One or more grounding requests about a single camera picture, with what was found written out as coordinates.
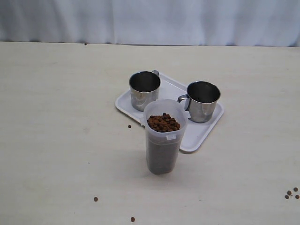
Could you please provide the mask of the white curtain backdrop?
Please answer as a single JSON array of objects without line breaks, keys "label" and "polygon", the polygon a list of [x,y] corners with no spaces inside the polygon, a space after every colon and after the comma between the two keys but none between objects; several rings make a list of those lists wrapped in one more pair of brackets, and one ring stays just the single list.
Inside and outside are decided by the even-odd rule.
[{"label": "white curtain backdrop", "polygon": [[3,0],[2,41],[299,46],[297,0]]}]

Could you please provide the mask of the white plastic tray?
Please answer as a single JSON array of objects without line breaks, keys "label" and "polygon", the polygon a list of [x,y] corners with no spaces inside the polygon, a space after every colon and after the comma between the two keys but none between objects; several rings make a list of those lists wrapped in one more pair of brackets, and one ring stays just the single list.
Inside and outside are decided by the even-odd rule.
[{"label": "white plastic tray", "polygon": [[[170,78],[165,74],[160,73],[159,76],[161,79],[159,99],[177,100],[179,96],[186,93],[186,85]],[[136,110],[131,105],[130,90],[127,90],[116,99],[115,107],[125,115],[137,121],[138,124],[141,123],[140,118],[143,116],[143,112]],[[217,124],[219,119],[222,117],[224,111],[224,107],[220,103],[217,103],[212,118],[208,122],[195,123],[191,120],[188,120],[180,150],[186,153],[197,151],[211,130]]]}]

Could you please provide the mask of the clear plastic tall container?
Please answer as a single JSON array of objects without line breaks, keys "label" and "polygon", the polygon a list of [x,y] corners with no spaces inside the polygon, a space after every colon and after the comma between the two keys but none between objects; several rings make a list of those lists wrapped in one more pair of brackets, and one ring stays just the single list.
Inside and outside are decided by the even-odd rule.
[{"label": "clear plastic tall container", "polygon": [[146,161],[153,174],[174,169],[188,117],[184,107],[170,99],[151,102],[144,109],[141,124],[146,133]]}]

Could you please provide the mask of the steel mug with kibble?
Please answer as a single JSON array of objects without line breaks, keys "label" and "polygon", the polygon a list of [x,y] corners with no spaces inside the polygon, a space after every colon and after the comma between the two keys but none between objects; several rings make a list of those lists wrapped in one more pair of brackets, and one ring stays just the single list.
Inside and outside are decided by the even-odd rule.
[{"label": "steel mug with kibble", "polygon": [[157,70],[133,74],[129,79],[131,105],[143,112],[149,103],[158,99],[160,85]]}]

